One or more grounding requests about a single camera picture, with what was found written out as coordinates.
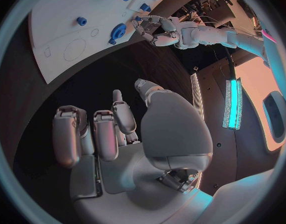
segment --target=drawn circle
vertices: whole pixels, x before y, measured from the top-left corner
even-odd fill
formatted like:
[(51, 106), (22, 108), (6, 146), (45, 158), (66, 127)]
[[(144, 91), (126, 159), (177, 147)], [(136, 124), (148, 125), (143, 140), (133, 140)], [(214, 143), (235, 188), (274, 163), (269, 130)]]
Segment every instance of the drawn circle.
[(94, 30), (91, 32), (91, 37), (95, 37), (98, 33), (99, 33), (99, 30), (98, 30), (98, 29), (94, 29)]
[(83, 39), (75, 39), (68, 44), (64, 51), (64, 59), (73, 61), (77, 59), (85, 50), (86, 41)]

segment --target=white board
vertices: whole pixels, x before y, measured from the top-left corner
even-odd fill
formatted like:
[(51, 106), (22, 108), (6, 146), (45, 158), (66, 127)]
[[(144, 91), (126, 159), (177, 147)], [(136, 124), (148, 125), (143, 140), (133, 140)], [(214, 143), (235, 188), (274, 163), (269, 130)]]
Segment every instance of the white board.
[[(29, 16), (29, 32), (38, 67), (50, 83), (61, 73), (83, 59), (111, 47), (110, 33), (125, 23), (126, 42), (134, 32), (131, 20), (147, 15), (139, 9), (146, 3), (152, 9), (162, 0), (40, 0)], [(87, 19), (85, 26), (78, 17)]]

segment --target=robotic arm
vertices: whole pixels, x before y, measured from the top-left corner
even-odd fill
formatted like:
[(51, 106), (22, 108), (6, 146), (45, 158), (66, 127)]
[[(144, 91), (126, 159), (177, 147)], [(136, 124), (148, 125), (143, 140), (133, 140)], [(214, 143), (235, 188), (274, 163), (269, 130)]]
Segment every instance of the robotic arm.
[[(144, 28), (138, 23), (140, 20), (150, 21), (153, 25), (161, 25), (166, 32), (152, 36), (146, 33)], [(199, 26), (194, 21), (179, 22), (177, 17), (165, 18), (152, 15), (136, 17), (132, 23), (136, 31), (154, 46), (174, 44), (178, 49), (187, 49), (195, 48), (199, 44), (212, 45), (220, 43), (230, 48), (239, 47), (268, 62), (262, 40), (250, 35), (237, 33), (232, 28), (217, 29), (210, 26)]]

